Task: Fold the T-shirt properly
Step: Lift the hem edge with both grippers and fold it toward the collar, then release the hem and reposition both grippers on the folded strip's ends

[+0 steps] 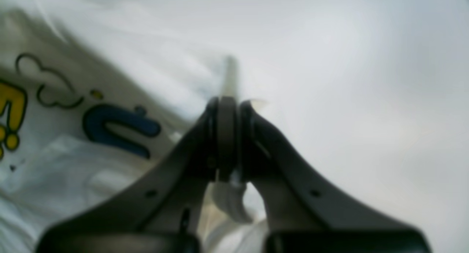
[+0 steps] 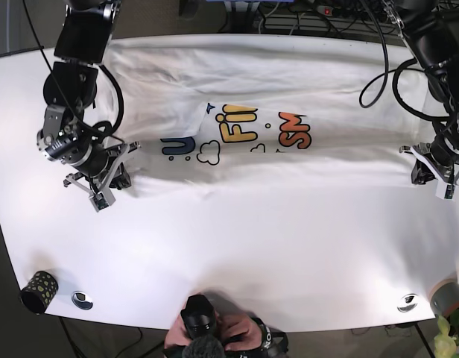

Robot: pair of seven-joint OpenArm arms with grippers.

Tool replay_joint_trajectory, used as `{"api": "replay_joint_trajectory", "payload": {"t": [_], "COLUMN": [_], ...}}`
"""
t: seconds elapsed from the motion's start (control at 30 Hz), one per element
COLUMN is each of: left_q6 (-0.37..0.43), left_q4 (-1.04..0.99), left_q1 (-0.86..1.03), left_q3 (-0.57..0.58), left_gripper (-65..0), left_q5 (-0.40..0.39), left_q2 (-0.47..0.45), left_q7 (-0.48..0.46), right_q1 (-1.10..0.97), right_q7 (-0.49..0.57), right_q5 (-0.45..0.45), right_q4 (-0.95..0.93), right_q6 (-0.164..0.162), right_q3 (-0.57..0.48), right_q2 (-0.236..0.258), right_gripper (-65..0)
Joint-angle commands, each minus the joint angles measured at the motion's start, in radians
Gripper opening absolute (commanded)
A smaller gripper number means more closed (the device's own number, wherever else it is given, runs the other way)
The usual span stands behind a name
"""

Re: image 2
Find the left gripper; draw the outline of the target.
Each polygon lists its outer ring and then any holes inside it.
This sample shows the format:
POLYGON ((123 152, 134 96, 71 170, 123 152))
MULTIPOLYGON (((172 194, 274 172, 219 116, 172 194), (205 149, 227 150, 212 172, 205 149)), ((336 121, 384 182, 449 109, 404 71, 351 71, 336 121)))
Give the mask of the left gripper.
POLYGON ((432 180, 442 180, 457 185, 459 179, 459 150, 447 144, 444 137, 436 136, 432 143, 403 145, 400 154, 411 154, 416 162, 411 173, 413 185, 426 185, 432 180))

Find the photographer right hand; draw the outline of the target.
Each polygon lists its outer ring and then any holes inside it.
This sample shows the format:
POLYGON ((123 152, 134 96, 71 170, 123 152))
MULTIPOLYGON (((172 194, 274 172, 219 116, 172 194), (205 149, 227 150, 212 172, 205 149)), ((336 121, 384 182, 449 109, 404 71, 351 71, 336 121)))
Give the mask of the photographer right hand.
POLYGON ((164 340, 164 349, 188 344, 186 328, 180 316, 177 316, 164 340))

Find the photographer left hand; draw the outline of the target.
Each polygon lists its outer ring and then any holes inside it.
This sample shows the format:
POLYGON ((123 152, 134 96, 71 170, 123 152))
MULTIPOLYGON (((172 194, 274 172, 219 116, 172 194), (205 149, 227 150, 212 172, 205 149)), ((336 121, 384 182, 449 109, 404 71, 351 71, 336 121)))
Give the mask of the photographer left hand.
POLYGON ((262 331, 247 314, 221 316, 220 339, 225 351, 251 351, 260 348, 262 331))

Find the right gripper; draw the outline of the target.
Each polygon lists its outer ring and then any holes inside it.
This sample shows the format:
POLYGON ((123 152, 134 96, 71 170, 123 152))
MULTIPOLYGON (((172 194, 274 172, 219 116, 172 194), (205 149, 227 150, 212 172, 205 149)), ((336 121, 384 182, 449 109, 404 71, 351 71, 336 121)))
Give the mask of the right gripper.
POLYGON ((66 143, 62 161, 77 170, 63 181, 65 188, 74 184, 89 194, 104 188, 128 189, 132 182, 124 162, 140 148, 139 142, 119 143, 105 148, 92 140, 82 144, 66 143))

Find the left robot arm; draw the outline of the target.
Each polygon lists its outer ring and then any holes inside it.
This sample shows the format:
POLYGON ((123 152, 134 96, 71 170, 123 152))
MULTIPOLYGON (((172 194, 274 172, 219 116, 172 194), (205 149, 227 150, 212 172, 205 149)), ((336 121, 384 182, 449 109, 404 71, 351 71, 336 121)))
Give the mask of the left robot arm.
POLYGON ((416 157, 412 183, 424 185, 438 180, 452 191, 459 178, 459 46, 436 6, 436 1, 384 2, 387 17, 398 28, 413 59, 393 71, 385 69, 382 78, 392 83, 397 103, 411 115, 430 122, 435 132, 433 142, 403 148, 405 153, 416 157), (443 105, 445 116, 425 114, 402 99, 398 90, 400 75, 414 64, 418 64, 427 77, 428 89, 443 105))

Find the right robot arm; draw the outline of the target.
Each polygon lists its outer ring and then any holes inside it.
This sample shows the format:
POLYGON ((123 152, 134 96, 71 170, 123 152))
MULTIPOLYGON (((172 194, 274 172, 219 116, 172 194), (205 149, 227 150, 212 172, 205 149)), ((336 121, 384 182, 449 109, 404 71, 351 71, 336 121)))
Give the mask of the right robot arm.
POLYGON ((43 87, 44 123, 37 133, 37 148, 47 160, 76 169, 64 186, 75 185, 87 192, 97 210, 114 202, 114 191, 130 188, 124 162, 139 148, 137 142, 123 139, 110 147, 104 144, 116 138, 124 117, 121 87, 103 63, 120 7, 120 1, 66 3, 66 18, 54 50, 58 60, 48 65, 50 74, 43 87), (89 125, 84 113, 95 103, 100 73, 115 90, 118 112, 114 122, 89 125))

